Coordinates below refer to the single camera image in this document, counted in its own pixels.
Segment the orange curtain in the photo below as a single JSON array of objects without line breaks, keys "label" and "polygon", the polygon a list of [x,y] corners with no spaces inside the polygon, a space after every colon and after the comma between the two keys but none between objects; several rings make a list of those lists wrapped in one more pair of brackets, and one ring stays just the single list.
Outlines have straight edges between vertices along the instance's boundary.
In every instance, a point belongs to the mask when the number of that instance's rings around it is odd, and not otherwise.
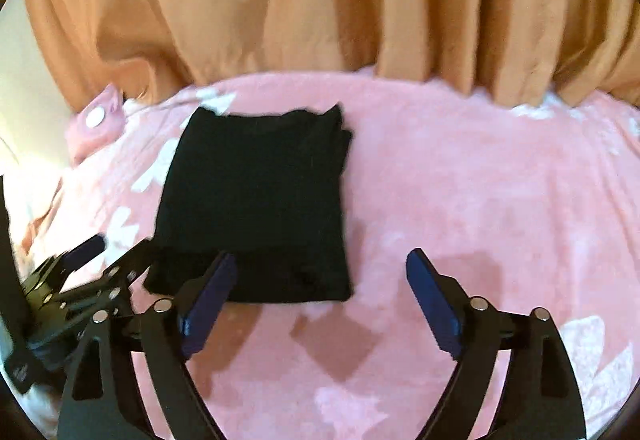
[{"label": "orange curtain", "polygon": [[637,0],[25,0],[74,110],[266,70],[358,70],[537,104],[554,87],[639,101]]}]

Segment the black garment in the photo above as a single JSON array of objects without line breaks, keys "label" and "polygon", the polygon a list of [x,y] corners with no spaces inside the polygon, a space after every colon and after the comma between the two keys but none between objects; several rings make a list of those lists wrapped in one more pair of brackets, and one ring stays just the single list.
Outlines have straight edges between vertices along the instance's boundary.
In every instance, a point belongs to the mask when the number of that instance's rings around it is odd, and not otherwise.
[{"label": "black garment", "polygon": [[342,110],[217,115],[199,108],[178,141],[158,206],[146,290],[174,296],[221,252],[248,304],[345,301]]}]

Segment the pink fleece blanket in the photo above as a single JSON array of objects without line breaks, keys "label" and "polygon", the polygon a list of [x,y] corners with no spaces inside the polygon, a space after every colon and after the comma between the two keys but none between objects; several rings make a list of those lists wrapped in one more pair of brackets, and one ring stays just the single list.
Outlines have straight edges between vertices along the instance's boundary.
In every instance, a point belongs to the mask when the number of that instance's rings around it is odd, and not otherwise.
[{"label": "pink fleece blanket", "polygon": [[154,228],[182,130],[204,106],[280,114],[339,105],[354,138],[344,173],[344,304],[229,304],[189,365],[231,439],[412,439],[454,364],[406,280],[420,248],[497,308],[547,308],[576,374],[588,434],[639,377],[639,113],[603,93],[507,110],[442,82],[262,74],[127,102],[124,134],[75,168],[23,157],[6,173],[22,270],[90,235],[96,278]]}]

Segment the pink pillow with button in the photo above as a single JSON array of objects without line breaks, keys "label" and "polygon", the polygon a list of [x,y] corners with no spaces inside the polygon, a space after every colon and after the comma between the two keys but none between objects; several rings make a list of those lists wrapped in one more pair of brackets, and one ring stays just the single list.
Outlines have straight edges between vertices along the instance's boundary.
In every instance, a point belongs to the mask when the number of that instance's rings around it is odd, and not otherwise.
[{"label": "pink pillow with button", "polygon": [[109,84],[70,120],[64,136],[74,166],[122,136],[126,125],[122,104],[119,88]]}]

